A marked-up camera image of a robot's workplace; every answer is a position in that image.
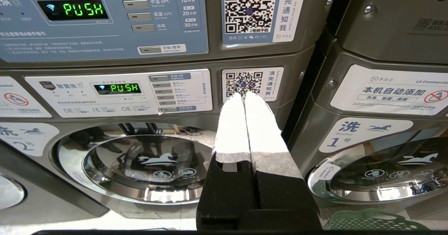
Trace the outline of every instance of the digital display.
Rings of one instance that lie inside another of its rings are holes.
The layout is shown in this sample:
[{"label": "digital display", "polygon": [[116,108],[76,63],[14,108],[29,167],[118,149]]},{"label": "digital display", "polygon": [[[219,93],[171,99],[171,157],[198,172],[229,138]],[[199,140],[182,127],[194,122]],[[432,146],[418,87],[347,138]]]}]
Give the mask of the digital display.
[{"label": "digital display", "polygon": [[101,0],[37,1],[52,21],[108,19]]},{"label": "digital display", "polygon": [[94,85],[99,95],[113,95],[126,93],[141,93],[139,84],[107,84]]}]

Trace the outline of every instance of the no-entry symbol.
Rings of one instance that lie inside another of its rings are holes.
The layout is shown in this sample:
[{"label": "no-entry symbol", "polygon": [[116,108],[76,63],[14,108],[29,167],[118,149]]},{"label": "no-entry symbol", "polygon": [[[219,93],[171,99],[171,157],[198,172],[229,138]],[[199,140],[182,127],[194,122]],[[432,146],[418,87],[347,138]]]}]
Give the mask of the no-entry symbol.
[{"label": "no-entry symbol", "polygon": [[15,105],[18,106],[27,106],[29,104],[28,100],[25,99],[23,96],[15,94],[15,93],[5,93],[3,95],[5,99]]},{"label": "no-entry symbol", "polygon": [[428,96],[425,97],[425,102],[426,103],[435,103],[435,102],[442,101],[446,98],[448,98],[448,91],[440,90],[440,91],[435,91],[435,92],[428,94]]}]

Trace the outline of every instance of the button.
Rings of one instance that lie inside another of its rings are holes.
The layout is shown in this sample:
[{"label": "button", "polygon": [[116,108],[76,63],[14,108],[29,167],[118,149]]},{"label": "button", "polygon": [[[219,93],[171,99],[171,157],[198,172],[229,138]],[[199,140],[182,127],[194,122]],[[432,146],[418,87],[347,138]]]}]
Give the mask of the button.
[{"label": "button", "polygon": [[175,105],[176,102],[175,101],[161,101],[159,102],[159,105],[161,106],[165,106],[165,105]]},{"label": "button", "polygon": [[158,100],[173,100],[174,96],[173,95],[169,95],[169,96],[157,96]]},{"label": "button", "polygon": [[132,25],[132,31],[134,32],[155,31],[155,27],[154,24]]},{"label": "button", "polygon": [[135,0],[135,1],[123,1],[123,5],[125,6],[125,9],[147,9],[148,6],[148,0]]},{"label": "button", "polygon": [[161,108],[162,113],[177,112],[177,107]]},{"label": "button", "polygon": [[156,94],[173,93],[173,90],[155,90]]},{"label": "button", "polygon": [[150,76],[149,80],[151,80],[151,82],[167,81],[168,80],[168,75],[164,75],[164,76]]},{"label": "button", "polygon": [[139,47],[139,51],[141,54],[162,53],[160,47]]},{"label": "button", "polygon": [[154,88],[159,88],[159,87],[170,87],[171,86],[171,83],[169,83],[169,82],[163,82],[163,83],[155,83],[155,84],[152,84],[152,87],[154,87]]},{"label": "button", "polygon": [[129,21],[151,21],[151,13],[130,13],[128,14]]}]

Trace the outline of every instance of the qr code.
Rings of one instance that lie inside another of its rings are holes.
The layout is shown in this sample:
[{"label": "qr code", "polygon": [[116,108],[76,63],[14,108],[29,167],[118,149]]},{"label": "qr code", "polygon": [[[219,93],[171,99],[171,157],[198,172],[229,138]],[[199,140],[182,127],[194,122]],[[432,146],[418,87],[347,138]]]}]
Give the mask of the qr code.
[{"label": "qr code", "polygon": [[240,93],[243,96],[248,91],[259,94],[262,78],[262,71],[226,73],[226,97],[229,98],[234,93]]},{"label": "qr code", "polygon": [[275,0],[224,0],[225,33],[271,31]]},{"label": "qr code", "polygon": [[417,25],[414,27],[414,30],[424,30],[426,29],[431,23],[432,18],[420,18],[420,20],[417,22]]}]

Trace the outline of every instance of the wifi icon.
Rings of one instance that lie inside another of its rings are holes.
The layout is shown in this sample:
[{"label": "wifi icon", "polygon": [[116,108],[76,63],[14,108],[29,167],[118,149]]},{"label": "wifi icon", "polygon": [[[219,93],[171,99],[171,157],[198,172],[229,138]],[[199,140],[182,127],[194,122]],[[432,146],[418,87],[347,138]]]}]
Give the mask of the wifi icon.
[{"label": "wifi icon", "polygon": [[48,4],[47,8],[51,9],[52,11],[55,10],[55,6],[53,4]]}]

